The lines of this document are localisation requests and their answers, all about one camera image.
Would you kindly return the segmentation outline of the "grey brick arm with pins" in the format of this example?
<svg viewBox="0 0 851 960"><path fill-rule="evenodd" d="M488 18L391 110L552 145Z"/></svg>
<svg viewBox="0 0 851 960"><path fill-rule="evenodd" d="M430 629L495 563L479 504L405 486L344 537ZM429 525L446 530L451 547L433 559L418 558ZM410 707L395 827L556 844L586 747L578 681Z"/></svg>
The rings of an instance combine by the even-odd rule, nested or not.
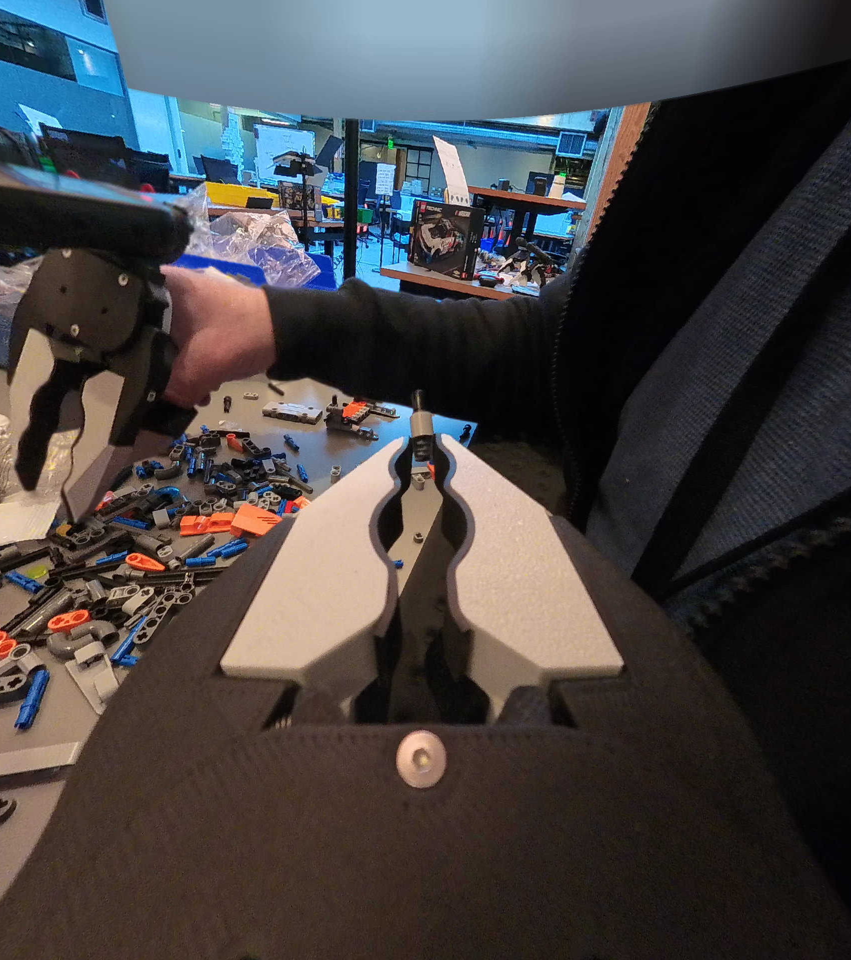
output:
<svg viewBox="0 0 851 960"><path fill-rule="evenodd" d="M412 451L411 479L421 488L429 479L434 479L434 428L432 413L426 409L424 392L414 390L411 396L410 441Z"/></svg>

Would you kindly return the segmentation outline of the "pile of loose brick parts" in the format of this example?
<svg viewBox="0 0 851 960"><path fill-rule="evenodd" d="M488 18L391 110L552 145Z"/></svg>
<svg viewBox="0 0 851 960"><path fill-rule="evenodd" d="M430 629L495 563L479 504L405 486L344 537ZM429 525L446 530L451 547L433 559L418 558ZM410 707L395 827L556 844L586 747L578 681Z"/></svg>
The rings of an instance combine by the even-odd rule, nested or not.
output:
<svg viewBox="0 0 851 960"><path fill-rule="evenodd" d="M63 671L96 714L156 633L279 521L312 485L294 438L277 450L244 430L203 426L159 459L127 466L85 520L54 520L44 539L0 544L0 709L22 734Z"/></svg>

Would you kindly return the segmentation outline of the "wooden pillar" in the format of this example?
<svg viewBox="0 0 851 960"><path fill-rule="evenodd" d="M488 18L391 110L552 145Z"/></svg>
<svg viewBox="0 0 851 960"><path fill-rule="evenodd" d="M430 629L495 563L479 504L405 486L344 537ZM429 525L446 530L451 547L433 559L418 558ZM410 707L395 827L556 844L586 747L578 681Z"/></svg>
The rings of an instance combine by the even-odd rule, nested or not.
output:
<svg viewBox="0 0 851 960"><path fill-rule="evenodd" d="M605 151L602 178L592 207L586 241L590 242L614 195L626 168L631 162L647 125L651 102L633 103L613 108L605 129L602 150Z"/></svg>

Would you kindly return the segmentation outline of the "white standing sign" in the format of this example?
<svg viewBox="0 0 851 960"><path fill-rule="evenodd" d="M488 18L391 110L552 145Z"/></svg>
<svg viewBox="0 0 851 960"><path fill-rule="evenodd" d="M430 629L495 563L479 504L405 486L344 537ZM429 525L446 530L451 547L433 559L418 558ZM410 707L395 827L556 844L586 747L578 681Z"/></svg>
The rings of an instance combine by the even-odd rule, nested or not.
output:
<svg viewBox="0 0 851 960"><path fill-rule="evenodd" d="M433 135L433 141L445 178L444 202L449 205L468 206L470 190L456 146L436 135Z"/></svg>

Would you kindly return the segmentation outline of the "white board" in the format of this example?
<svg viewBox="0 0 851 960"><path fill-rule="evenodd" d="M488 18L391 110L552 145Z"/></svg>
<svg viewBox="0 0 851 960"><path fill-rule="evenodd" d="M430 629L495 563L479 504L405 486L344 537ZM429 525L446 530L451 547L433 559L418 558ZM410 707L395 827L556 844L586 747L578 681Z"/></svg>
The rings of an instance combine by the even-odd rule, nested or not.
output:
<svg viewBox="0 0 851 960"><path fill-rule="evenodd" d="M266 126L253 128L255 141L255 171L262 182L275 182L275 157L287 153L316 156L315 133L295 127Z"/></svg>

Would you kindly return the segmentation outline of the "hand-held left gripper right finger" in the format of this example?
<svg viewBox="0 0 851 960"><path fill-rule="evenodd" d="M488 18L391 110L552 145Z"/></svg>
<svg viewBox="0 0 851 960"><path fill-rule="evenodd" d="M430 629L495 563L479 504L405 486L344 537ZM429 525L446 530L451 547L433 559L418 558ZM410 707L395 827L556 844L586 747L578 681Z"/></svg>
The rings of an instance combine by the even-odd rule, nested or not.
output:
<svg viewBox="0 0 851 960"><path fill-rule="evenodd" d="M541 504L449 435L434 443L451 622L467 640L465 671L490 698L618 676L624 661Z"/></svg>

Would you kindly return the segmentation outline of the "person's right hand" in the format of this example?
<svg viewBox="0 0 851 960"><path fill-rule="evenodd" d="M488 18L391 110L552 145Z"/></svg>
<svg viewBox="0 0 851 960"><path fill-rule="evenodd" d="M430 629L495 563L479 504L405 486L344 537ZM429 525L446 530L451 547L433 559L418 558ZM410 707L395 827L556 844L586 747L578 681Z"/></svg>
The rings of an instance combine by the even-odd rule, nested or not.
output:
<svg viewBox="0 0 851 960"><path fill-rule="evenodd" d="M222 383L267 372L277 351L262 288L215 270L164 266L162 272L179 350L164 392L168 402L183 409L205 405Z"/></svg>

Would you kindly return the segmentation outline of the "clear plastic bags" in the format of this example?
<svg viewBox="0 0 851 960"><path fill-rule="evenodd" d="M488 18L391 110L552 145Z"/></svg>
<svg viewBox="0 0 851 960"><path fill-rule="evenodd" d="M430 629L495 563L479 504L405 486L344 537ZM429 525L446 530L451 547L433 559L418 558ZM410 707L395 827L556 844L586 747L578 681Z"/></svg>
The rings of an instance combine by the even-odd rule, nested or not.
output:
<svg viewBox="0 0 851 960"><path fill-rule="evenodd" d="M187 213L193 228L185 255L262 263L257 254L262 248L307 253L287 212L234 210L211 219L205 186L176 198L175 203Z"/></svg>

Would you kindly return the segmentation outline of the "yellow bin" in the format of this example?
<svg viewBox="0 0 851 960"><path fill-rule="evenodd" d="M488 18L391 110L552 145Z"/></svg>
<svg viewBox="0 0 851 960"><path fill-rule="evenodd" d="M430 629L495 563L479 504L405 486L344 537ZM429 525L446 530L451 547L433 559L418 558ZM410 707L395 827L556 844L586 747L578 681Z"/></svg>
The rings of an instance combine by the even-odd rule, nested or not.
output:
<svg viewBox="0 0 851 960"><path fill-rule="evenodd" d="M244 210L250 198L271 199L274 208L279 206L278 193L273 189L212 181L206 181L204 187L208 202L215 206Z"/></svg>

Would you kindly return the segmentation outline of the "orange grey toy brick assembly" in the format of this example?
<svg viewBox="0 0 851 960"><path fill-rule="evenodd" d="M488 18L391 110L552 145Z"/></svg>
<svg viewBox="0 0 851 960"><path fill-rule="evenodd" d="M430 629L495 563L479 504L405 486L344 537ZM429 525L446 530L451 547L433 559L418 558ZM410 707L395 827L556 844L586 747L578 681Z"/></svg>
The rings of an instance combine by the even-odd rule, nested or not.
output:
<svg viewBox="0 0 851 960"><path fill-rule="evenodd" d="M398 413L393 407L354 399L343 405L329 404L326 407L324 424L327 430L345 432L364 441L375 442L379 439L378 434L371 426L363 424L370 416L393 421L398 418Z"/></svg>

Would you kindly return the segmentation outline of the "grey desk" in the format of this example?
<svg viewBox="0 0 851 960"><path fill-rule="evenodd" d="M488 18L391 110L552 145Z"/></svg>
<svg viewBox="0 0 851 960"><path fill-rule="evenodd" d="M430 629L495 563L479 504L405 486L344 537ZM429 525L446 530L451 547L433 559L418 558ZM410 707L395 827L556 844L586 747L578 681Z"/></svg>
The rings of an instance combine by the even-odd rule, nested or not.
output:
<svg viewBox="0 0 851 960"><path fill-rule="evenodd" d="M5 371L0 369L0 414L10 417L9 390ZM198 425L209 428L218 426L227 419L251 433L260 443L274 447L281 445L282 435L290 433L299 445L300 457L289 454L291 461L301 460L310 485L318 495L330 485L333 464L342 467L345 475L356 469L372 453L395 438L408 433L409 409L397 405L398 419L373 418L380 442L364 445L326 433L322 423L317 425L282 424L262 415L262 407L270 401L286 401L325 407L333 394L342 400L348 394L342 388L330 388L311 379L279 382L284 391L279 395L268 385L264 375L236 380L223 384L212 396L209 406L199 411L190 430ZM223 397L232 396L228 414L223 413ZM442 497L432 481L425 481L421 488L413 485L403 496L404 530L398 541L388 550L393 559L401 559L399 548L408 546L412 552L414 569L424 539L436 520ZM411 571L406 575L404 585ZM28 603L27 593L21 588L6 584L0 588L0 625L22 611ZM67 669L54 656L42 654L51 671L51 679L39 707L34 724L27 730L14 727L21 708L19 702L0 705L0 797L14 798L17 807L11 819L0 825L0 897L9 886L24 861L40 838L51 812L55 809L62 792L62 783L72 771L72 766L50 767L53 761L74 762L82 745L89 737L99 716L86 700Z"/></svg>

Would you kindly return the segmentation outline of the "black toy car box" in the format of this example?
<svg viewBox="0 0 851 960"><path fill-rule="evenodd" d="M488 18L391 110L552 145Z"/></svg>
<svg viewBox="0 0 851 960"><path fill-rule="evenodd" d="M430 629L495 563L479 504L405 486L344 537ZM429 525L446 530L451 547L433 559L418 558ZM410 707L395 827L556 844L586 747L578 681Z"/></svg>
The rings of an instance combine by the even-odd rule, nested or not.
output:
<svg viewBox="0 0 851 960"><path fill-rule="evenodd" d="M457 280L472 281L484 219L481 207L417 198L413 203L409 262Z"/></svg>

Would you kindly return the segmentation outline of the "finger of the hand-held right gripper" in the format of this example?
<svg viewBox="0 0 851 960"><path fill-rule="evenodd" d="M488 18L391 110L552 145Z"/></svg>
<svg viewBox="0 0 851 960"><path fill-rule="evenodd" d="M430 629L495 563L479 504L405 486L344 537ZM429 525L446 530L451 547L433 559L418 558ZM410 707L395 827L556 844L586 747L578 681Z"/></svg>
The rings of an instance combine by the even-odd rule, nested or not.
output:
<svg viewBox="0 0 851 960"><path fill-rule="evenodd" d="M71 471L61 490L73 522L96 509L110 482L126 465L126 454L110 441L123 385L119 375L96 375L83 384L81 429L71 451Z"/></svg>
<svg viewBox="0 0 851 960"><path fill-rule="evenodd" d="M52 342L30 330L10 384L11 455L26 492L58 492L72 471L72 448L85 424L85 366L55 354Z"/></svg>

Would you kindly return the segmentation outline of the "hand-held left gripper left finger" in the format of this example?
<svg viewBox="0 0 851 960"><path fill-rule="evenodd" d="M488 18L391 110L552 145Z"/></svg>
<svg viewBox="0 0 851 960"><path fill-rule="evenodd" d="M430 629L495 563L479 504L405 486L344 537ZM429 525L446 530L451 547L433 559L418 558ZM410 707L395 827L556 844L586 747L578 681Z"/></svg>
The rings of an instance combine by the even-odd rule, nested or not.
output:
<svg viewBox="0 0 851 960"><path fill-rule="evenodd" d="M320 690L360 722L384 722L402 644L392 626L404 566L388 550L403 534L408 438L384 446L284 521L285 535L220 660L230 678Z"/></svg>

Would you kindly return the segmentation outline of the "small black tripod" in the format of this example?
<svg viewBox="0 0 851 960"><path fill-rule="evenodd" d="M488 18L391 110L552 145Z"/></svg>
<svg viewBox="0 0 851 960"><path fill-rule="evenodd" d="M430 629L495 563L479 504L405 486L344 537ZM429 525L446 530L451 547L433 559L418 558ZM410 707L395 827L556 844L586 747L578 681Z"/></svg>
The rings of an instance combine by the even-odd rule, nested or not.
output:
<svg viewBox="0 0 851 960"><path fill-rule="evenodd" d="M502 284L513 293L537 296L547 284L556 280L563 270L539 246L519 237L516 250L499 270Z"/></svg>

